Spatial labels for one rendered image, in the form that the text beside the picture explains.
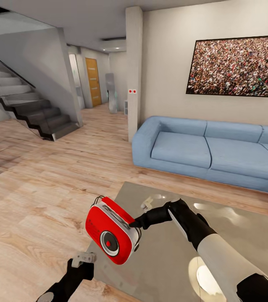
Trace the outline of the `radio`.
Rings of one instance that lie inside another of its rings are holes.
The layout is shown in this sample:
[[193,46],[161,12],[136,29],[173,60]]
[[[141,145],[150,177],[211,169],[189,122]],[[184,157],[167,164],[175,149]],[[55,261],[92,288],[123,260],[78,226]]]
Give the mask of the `radio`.
[[127,212],[108,197],[94,202],[87,216],[85,229],[103,252],[117,265],[123,265],[139,247],[141,238]]

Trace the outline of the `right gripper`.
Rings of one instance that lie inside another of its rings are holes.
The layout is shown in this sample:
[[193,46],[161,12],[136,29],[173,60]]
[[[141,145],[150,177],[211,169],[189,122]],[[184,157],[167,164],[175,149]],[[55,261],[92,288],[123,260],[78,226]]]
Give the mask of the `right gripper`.
[[150,225],[163,223],[158,216],[158,208],[152,208],[150,211],[143,213],[134,222],[129,223],[129,227],[148,229]]

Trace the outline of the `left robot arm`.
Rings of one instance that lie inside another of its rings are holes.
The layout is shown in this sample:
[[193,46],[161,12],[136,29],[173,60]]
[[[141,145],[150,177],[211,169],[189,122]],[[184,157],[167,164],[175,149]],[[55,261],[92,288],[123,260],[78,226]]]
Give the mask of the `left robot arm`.
[[94,262],[97,259],[96,254],[76,252],[67,262],[67,273],[64,277],[42,294],[37,302],[68,302],[83,279],[93,279]]

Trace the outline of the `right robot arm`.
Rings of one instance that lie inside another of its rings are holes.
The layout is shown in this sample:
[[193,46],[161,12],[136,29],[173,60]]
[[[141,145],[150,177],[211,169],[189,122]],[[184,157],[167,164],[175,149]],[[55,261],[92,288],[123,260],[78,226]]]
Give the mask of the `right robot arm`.
[[173,220],[192,242],[228,302],[268,302],[268,276],[232,248],[201,214],[189,210],[181,198],[157,208],[152,202],[149,197],[142,203],[144,213],[129,227],[148,229]]

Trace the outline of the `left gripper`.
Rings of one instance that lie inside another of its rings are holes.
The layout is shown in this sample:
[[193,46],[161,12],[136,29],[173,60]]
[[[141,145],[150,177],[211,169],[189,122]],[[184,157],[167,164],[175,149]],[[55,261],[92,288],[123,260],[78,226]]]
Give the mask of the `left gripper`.
[[94,263],[84,262],[78,268],[72,267],[73,258],[67,262],[67,273],[64,276],[69,276],[75,283],[75,290],[83,279],[92,280],[94,277]]

